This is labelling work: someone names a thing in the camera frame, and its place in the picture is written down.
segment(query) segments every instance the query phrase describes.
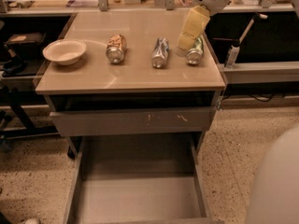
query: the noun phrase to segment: soda can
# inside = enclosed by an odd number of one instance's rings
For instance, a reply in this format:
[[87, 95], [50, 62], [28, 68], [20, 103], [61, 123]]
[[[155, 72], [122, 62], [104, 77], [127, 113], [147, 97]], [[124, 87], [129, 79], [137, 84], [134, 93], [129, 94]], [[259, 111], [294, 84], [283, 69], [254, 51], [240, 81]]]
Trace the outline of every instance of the soda can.
[[166, 38], [159, 37], [151, 56], [152, 66], [158, 69], [164, 68], [167, 63], [168, 52], [168, 40]]
[[196, 39], [194, 46], [188, 51], [186, 56], [187, 64], [197, 65], [204, 57], [204, 44], [201, 37]]
[[107, 44], [106, 56], [111, 63], [121, 63], [124, 60], [127, 42], [123, 35], [113, 35]]

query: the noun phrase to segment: drawer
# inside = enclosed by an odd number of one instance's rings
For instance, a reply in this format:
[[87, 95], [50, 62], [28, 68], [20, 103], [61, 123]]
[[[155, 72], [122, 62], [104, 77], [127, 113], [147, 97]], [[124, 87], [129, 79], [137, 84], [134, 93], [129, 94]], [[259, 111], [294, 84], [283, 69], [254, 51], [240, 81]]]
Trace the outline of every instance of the drawer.
[[209, 129], [214, 107], [51, 112], [61, 136], [199, 132]]
[[203, 197], [189, 133], [84, 137], [64, 223], [222, 223]]

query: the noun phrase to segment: speckled floor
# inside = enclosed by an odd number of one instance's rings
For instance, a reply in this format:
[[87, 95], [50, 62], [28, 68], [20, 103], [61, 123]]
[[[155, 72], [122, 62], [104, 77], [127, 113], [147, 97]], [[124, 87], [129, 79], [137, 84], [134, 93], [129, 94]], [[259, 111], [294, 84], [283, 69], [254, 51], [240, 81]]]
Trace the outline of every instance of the speckled floor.
[[[49, 123], [45, 107], [26, 108], [36, 126]], [[255, 172], [264, 153], [284, 131], [299, 123], [299, 98], [258, 102], [222, 102], [206, 134], [199, 160], [206, 198], [215, 220], [242, 224]], [[9, 126], [21, 126], [14, 119]], [[59, 135], [9, 141], [0, 151], [0, 210], [13, 223], [39, 217], [43, 224], [61, 224], [75, 161]]]

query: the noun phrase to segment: bowl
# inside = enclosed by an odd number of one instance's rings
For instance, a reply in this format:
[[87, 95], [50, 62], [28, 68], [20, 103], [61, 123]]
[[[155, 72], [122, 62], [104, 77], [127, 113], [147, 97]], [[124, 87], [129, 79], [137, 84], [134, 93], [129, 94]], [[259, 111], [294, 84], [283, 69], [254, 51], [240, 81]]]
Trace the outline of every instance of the bowl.
[[85, 51], [85, 42], [66, 38], [48, 44], [43, 49], [43, 55], [49, 61], [61, 65], [70, 65], [76, 63]]

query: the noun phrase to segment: bottle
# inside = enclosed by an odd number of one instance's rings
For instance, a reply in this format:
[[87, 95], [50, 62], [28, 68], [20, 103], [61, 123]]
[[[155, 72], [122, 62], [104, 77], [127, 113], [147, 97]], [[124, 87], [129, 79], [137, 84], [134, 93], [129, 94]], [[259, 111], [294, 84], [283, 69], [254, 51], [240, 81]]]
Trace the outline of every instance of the bottle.
[[240, 42], [239, 40], [234, 40], [232, 46], [229, 48], [227, 52], [224, 67], [233, 68], [233, 65], [235, 64], [235, 60], [239, 54], [239, 51], [240, 51]]

